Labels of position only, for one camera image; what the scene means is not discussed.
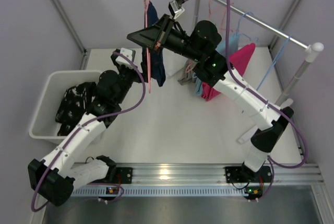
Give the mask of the navy blue trousers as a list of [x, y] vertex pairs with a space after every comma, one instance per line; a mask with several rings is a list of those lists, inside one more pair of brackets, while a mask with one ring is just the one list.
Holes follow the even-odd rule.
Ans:
[[[150, 1], [148, 6], [148, 26], [152, 26], [159, 20], [157, 10], [153, 3]], [[166, 80], [166, 73], [163, 63], [162, 53], [157, 54], [150, 51], [151, 55], [151, 78], [156, 80], [159, 87], [162, 87]], [[142, 49], [142, 61], [147, 63], [146, 48]]]

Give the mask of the coral pink hanger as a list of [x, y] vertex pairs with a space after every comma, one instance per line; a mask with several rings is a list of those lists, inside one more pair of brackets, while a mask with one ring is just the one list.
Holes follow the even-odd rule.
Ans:
[[[150, 0], [144, 0], [144, 9], [145, 9], [145, 28], [148, 28], [148, 6]], [[146, 48], [146, 59], [147, 59], [147, 77], [148, 77], [148, 92], [151, 93], [151, 55], [148, 48]]]

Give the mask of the black white patterned trousers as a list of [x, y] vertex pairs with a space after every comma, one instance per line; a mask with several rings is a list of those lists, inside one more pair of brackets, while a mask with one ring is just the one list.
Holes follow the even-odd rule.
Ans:
[[60, 123], [57, 136], [67, 136], [79, 123], [87, 107], [94, 100], [96, 84], [83, 82], [65, 91], [55, 116], [55, 122]]

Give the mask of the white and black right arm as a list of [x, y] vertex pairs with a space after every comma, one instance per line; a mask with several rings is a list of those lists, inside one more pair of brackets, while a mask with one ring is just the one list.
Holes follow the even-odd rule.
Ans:
[[234, 101], [256, 123], [257, 131], [239, 172], [247, 181], [258, 177], [294, 112], [290, 107], [271, 104], [242, 80], [229, 59], [216, 51], [222, 40], [216, 26], [202, 20], [187, 35], [177, 21], [165, 14], [152, 26], [129, 33], [127, 39], [153, 53], [168, 49], [194, 61], [197, 77]]

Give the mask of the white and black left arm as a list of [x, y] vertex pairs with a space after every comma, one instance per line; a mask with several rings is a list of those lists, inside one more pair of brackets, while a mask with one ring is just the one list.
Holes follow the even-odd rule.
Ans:
[[31, 209], [37, 212], [42, 207], [36, 207], [38, 195], [54, 206], [64, 204], [72, 192], [91, 184], [101, 182], [118, 187], [116, 162], [101, 155], [91, 162], [74, 167], [76, 159], [83, 151], [101, 135], [120, 114], [128, 113], [137, 108], [144, 100], [128, 109], [121, 109], [120, 104], [126, 97], [134, 82], [145, 87], [145, 81], [134, 64], [136, 52], [130, 49], [117, 49], [111, 60], [117, 71], [104, 71], [96, 86], [96, 95], [80, 121], [67, 137], [41, 160], [33, 159], [28, 165], [30, 186], [33, 189]]

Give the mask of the grey trousers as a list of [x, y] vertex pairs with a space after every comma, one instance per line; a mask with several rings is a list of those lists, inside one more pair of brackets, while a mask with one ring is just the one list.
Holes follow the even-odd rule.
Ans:
[[181, 76], [177, 80], [180, 85], [186, 85], [189, 83], [195, 83], [196, 81], [196, 75], [193, 71], [193, 68], [195, 67], [195, 62], [192, 60], [187, 60], [184, 64], [184, 67], [181, 71]]

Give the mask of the light blue trousers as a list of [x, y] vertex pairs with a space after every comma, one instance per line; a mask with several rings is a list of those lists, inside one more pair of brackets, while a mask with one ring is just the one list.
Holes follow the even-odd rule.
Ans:
[[[229, 37], [229, 56], [232, 56], [235, 52], [238, 51], [238, 45], [239, 45], [240, 37], [237, 35], [237, 33], [233, 34]], [[216, 47], [216, 51], [219, 52], [221, 55], [225, 56], [225, 41], [222, 41], [218, 44]], [[196, 88], [195, 88], [195, 94], [197, 96], [202, 97], [206, 101], [211, 100], [215, 96], [217, 96], [219, 93], [216, 91], [210, 91], [210, 87], [208, 87], [208, 91], [204, 91], [204, 83], [196, 76]]]

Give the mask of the pink trousers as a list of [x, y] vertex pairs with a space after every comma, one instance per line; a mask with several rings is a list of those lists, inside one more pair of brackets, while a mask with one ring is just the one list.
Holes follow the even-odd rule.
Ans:
[[[243, 77], [246, 72], [247, 66], [255, 51], [256, 45], [254, 43], [245, 45], [230, 55], [230, 62], [238, 73]], [[210, 87], [207, 83], [202, 82], [201, 97], [206, 101], [210, 101], [221, 93]]]

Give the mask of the white plastic laundry basket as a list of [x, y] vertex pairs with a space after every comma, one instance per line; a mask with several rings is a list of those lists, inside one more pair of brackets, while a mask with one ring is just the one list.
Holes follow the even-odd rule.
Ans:
[[98, 81], [100, 70], [63, 70], [53, 72], [47, 79], [33, 116], [29, 135], [53, 144], [60, 144], [64, 136], [58, 136], [60, 124], [55, 121], [57, 110], [66, 89], [83, 82]]

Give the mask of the white and metal clothes rack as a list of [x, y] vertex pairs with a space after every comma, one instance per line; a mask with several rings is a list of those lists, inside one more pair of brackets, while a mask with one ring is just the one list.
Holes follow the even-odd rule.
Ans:
[[[182, 5], [187, 1], [188, 0], [173, 0], [169, 3], [169, 10], [170, 10], [170, 13], [172, 14], [172, 16], [174, 18], [179, 17], [184, 12], [184, 8], [182, 7]], [[299, 47], [301, 47], [305, 50], [305, 52], [306, 52], [305, 60], [303, 61], [301, 66], [298, 68], [298, 70], [296, 71], [294, 76], [291, 78], [289, 84], [282, 91], [282, 94], [280, 95], [280, 97], [276, 101], [276, 105], [282, 105], [284, 102], [286, 102], [288, 100], [288, 96], [290, 95], [290, 93], [292, 92], [293, 88], [296, 86], [298, 81], [301, 79], [301, 77], [304, 75], [304, 73], [306, 72], [306, 70], [308, 69], [310, 64], [316, 59], [316, 57], [319, 55], [319, 53], [321, 53], [323, 51], [324, 45], [320, 42], [316, 42], [312, 45], [306, 45], [306, 44], [296, 40], [295, 38], [283, 33], [283, 31], [281, 31], [280, 29], [276, 29], [276, 28], [272, 27], [271, 25], [263, 22], [262, 20], [254, 17], [252, 13], [246, 13], [246, 12], [232, 6], [232, 3], [231, 3], [230, 0], [226, 0], [225, 2], [222, 1], [222, 0], [215, 0], [215, 1], [226, 7], [226, 36], [225, 36], [226, 39], [229, 38], [230, 17], [231, 17], [230, 13], [233, 11], [233, 12], [241, 15], [241, 17], [244, 17], [244, 18], [248, 19], [252, 23], [257, 24], [258, 26], [271, 31], [272, 33], [274, 33], [275, 36], [277, 36], [279, 38], [282, 38], [282, 39], [285, 39], [285, 44], [287, 44], [288, 42], [292, 42], [292, 43], [296, 44], [297, 46], [299, 46]], [[198, 20], [199, 4], [200, 4], [200, 0], [196, 0], [196, 2], [195, 2], [195, 13], [194, 13], [194, 16], [195, 16], [194, 21], [195, 22], [197, 22], [197, 20]]]

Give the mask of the aluminium mounting rail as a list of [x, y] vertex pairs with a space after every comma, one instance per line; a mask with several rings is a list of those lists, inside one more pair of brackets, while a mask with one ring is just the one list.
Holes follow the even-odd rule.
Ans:
[[[230, 185], [236, 175], [229, 167], [232, 164], [168, 164], [168, 163], [119, 163], [118, 167], [131, 167], [132, 185], [154, 186], [220, 186]], [[324, 184], [320, 168], [306, 164], [296, 169], [274, 166], [274, 185]]]

